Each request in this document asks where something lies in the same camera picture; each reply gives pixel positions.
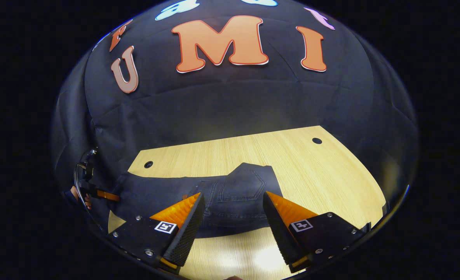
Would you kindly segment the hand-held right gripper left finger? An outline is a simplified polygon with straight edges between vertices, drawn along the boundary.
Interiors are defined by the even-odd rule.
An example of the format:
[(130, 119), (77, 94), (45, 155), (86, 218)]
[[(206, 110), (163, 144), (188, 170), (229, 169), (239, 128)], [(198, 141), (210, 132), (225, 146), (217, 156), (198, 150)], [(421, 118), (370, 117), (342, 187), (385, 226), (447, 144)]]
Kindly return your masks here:
[(177, 275), (191, 251), (204, 209), (204, 196), (197, 193), (149, 218), (125, 222), (107, 239), (141, 263)]

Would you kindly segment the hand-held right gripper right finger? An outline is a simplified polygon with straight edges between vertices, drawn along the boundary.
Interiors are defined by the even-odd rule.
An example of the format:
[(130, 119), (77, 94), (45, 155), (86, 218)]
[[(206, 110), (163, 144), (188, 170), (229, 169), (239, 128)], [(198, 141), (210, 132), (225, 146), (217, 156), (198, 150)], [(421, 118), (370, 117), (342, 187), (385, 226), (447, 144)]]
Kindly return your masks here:
[(263, 195), (263, 209), (292, 273), (331, 261), (371, 230), (371, 223), (357, 228), (333, 212), (318, 215), (269, 191)]

